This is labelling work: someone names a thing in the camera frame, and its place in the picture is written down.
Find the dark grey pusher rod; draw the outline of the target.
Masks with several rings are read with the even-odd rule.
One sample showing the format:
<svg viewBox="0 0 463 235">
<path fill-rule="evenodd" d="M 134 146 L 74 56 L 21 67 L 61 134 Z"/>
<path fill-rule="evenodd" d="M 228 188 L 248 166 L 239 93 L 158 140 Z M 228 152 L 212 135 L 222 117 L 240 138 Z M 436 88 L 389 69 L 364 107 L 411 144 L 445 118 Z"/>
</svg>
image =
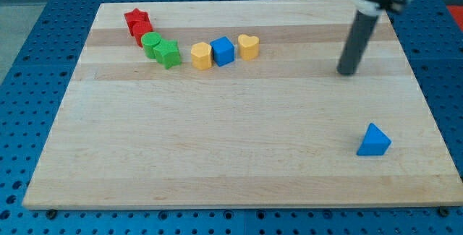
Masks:
<svg viewBox="0 0 463 235">
<path fill-rule="evenodd" d="M 377 21 L 378 16 L 369 16 L 360 11 L 356 12 L 336 67 L 339 74 L 353 75 L 356 73 Z"/>
</svg>

